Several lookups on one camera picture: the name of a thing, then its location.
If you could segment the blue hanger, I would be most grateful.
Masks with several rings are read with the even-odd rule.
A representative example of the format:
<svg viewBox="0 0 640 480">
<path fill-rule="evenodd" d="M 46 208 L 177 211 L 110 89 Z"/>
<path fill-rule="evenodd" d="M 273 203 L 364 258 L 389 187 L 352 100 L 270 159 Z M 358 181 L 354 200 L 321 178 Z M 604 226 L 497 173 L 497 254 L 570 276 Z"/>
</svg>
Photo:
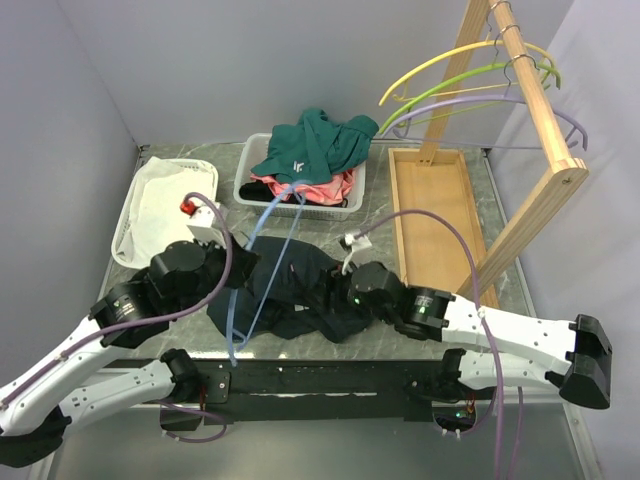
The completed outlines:
<svg viewBox="0 0 640 480">
<path fill-rule="evenodd" d="M 303 184 L 303 181 L 295 181 L 289 185 L 287 191 L 295 192 L 297 185 Z M 260 301 L 253 313 L 253 317 L 249 326 L 244 330 L 238 330 L 235 326 L 235 317 L 238 306 L 239 289 L 232 290 L 229 295 L 227 305 L 227 315 L 225 324 L 225 338 L 227 343 L 227 353 L 232 367 L 238 365 L 238 359 L 236 354 L 242 350 L 251 339 L 256 324 L 261 316 L 262 310 L 268 298 L 268 294 L 272 288 L 272 285 L 279 273 L 280 266 L 287 252 L 289 243 L 291 242 L 294 230 L 299 223 L 301 215 L 305 207 L 305 199 L 302 199 L 294 210 L 294 217 L 291 222 L 289 231 L 285 238 L 259 236 L 266 221 L 279 207 L 282 196 L 279 195 L 274 198 L 261 214 L 254 230 L 252 231 L 249 241 L 246 244 L 247 250 L 253 253 L 255 243 L 258 243 L 258 252 L 261 254 L 260 263 L 258 264 L 259 270 L 255 273 L 255 277 L 259 280 L 265 280 L 266 283 L 258 288 L 258 292 L 261 294 Z"/>
</svg>

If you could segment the dark navy shorts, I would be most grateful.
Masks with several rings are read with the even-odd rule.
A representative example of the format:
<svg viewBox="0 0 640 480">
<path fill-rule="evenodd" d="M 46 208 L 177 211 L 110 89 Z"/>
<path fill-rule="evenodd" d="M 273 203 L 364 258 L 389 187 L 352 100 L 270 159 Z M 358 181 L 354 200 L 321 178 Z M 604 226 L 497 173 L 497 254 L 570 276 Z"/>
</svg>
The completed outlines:
<svg viewBox="0 0 640 480">
<path fill-rule="evenodd" d="M 238 330 L 244 331 L 251 323 L 261 298 L 258 288 L 266 283 L 255 277 L 258 264 L 246 286 L 239 289 L 235 317 Z M 336 259 L 317 246 L 292 240 L 252 337 L 270 333 L 291 340 L 319 332 L 330 342 L 341 343 L 369 327 L 375 318 L 331 313 L 327 308 L 327 273 L 338 266 Z"/>
</svg>

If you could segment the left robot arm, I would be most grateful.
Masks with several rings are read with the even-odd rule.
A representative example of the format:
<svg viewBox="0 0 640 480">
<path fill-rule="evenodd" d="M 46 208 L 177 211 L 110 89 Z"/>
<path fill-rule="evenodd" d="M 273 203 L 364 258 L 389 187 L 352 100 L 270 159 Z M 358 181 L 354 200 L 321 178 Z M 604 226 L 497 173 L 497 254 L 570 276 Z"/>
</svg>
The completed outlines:
<svg viewBox="0 0 640 480">
<path fill-rule="evenodd" d="M 258 259 L 237 242 L 224 248 L 216 242 L 178 241 L 113 287 L 60 345 L 2 387 L 2 465 L 32 465 L 71 433 L 130 406 L 193 398 L 201 375 L 183 349 L 170 349 L 109 381 L 86 381 L 211 302 L 223 288 L 243 286 Z"/>
</svg>

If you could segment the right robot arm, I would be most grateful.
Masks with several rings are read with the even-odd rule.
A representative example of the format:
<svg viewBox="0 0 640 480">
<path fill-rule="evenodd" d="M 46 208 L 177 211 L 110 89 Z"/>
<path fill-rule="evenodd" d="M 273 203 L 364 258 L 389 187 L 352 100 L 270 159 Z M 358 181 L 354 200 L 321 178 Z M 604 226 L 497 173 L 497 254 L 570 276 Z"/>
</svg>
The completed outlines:
<svg viewBox="0 0 640 480">
<path fill-rule="evenodd" d="M 339 299 L 414 340 L 449 343 L 435 387 L 449 398 L 491 387 L 555 387 L 574 405 L 611 405 L 613 347 L 601 322 L 546 320 L 478 307 L 451 292 L 407 286 L 380 262 L 329 274 Z"/>
</svg>

